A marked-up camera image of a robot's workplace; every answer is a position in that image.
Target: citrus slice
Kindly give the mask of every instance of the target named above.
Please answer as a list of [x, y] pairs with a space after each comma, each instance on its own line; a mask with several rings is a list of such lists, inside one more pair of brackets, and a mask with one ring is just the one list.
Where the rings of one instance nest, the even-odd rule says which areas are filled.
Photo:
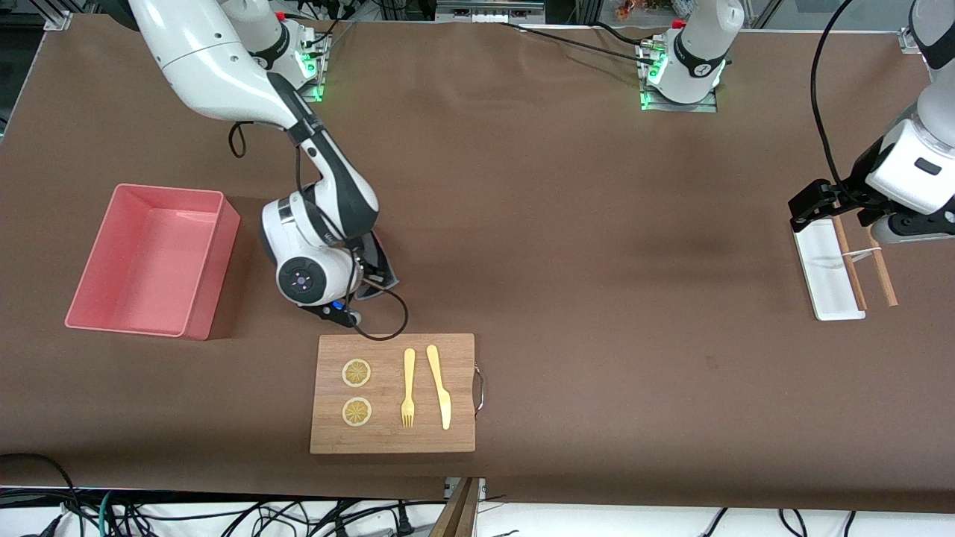
[[342, 407], [342, 419], [352, 427], [361, 427], [371, 419], [371, 403], [364, 397], [352, 397]]
[[363, 359], [349, 360], [342, 368], [342, 380], [352, 388], [364, 386], [371, 378], [371, 366]]

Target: white floor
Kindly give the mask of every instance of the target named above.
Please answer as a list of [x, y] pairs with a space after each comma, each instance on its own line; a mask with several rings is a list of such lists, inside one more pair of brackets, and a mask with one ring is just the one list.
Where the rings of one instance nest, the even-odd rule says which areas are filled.
[[[390, 502], [365, 502], [351, 511]], [[241, 510], [251, 504], [192, 504], [147, 506], [144, 512], [159, 516], [189, 516]], [[281, 508], [285, 504], [276, 504]], [[333, 506], [331, 502], [305, 504], [312, 519], [320, 518]], [[422, 505], [408, 508], [413, 526], [432, 524], [440, 512], [440, 505]], [[533, 505], [487, 503], [477, 516], [477, 537], [499, 537], [509, 532], [515, 537], [699, 537], [710, 524], [717, 509], [711, 507], [639, 507], [604, 505]], [[809, 537], [841, 537], [848, 513], [845, 511], [800, 511], [805, 519]], [[0, 537], [22, 537], [37, 534], [59, 513], [56, 507], [27, 507], [0, 509]], [[289, 511], [301, 516], [297, 508]], [[218, 536], [234, 516], [186, 522], [153, 523], [160, 537]], [[234, 537], [252, 534], [255, 516], [246, 519], [233, 533]], [[393, 517], [379, 513], [348, 526], [350, 537], [381, 536], [393, 529]], [[98, 532], [87, 523], [87, 535]], [[297, 535], [305, 528], [298, 525]], [[76, 517], [64, 517], [56, 532], [57, 537], [79, 535]], [[714, 537], [790, 537], [774, 509], [730, 509]], [[955, 515], [861, 512], [852, 525], [850, 535], [855, 537], [951, 537], [955, 535]], [[294, 537], [288, 526], [267, 526], [262, 537]]]

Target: black circular joint cap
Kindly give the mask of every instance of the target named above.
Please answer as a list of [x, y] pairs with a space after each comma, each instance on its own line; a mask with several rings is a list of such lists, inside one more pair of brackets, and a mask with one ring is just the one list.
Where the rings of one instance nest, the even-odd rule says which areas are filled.
[[279, 268], [279, 289], [295, 302], [313, 304], [325, 294], [325, 271], [307, 257], [293, 257]]

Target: wooden leg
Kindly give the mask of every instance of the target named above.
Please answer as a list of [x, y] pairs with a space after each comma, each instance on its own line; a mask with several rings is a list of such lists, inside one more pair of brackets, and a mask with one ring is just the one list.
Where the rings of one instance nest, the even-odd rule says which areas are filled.
[[480, 499], [479, 482], [478, 478], [466, 478], [457, 484], [428, 537], [471, 537], [474, 534]]
[[836, 229], [836, 239], [838, 239], [838, 249], [842, 251], [842, 263], [845, 264], [845, 271], [849, 274], [849, 283], [852, 284], [852, 293], [856, 295], [856, 304], [859, 309], [866, 311], [865, 295], [862, 294], [862, 284], [859, 282], [859, 274], [856, 272], [856, 264], [852, 262], [846, 252], [849, 249], [849, 241], [845, 238], [845, 228], [842, 227], [842, 220], [839, 216], [833, 217], [833, 227]]
[[[872, 238], [872, 231], [867, 227], [865, 235], [869, 238], [870, 247], [879, 247], [879, 241]], [[882, 286], [882, 292], [885, 293], [885, 301], [889, 307], [898, 306], [899, 299], [896, 298], [895, 288], [892, 287], [892, 279], [889, 278], [889, 269], [885, 266], [885, 258], [882, 257], [882, 250], [872, 250], [872, 259], [876, 262], [876, 273], [879, 275], [879, 284]]]

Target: teal cable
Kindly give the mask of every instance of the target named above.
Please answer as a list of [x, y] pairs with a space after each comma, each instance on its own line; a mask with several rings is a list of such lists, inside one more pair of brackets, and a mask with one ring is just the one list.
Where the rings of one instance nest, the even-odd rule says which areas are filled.
[[103, 501], [99, 503], [99, 537], [106, 537], [106, 507], [110, 504], [110, 496], [113, 491], [110, 490], [103, 496]]

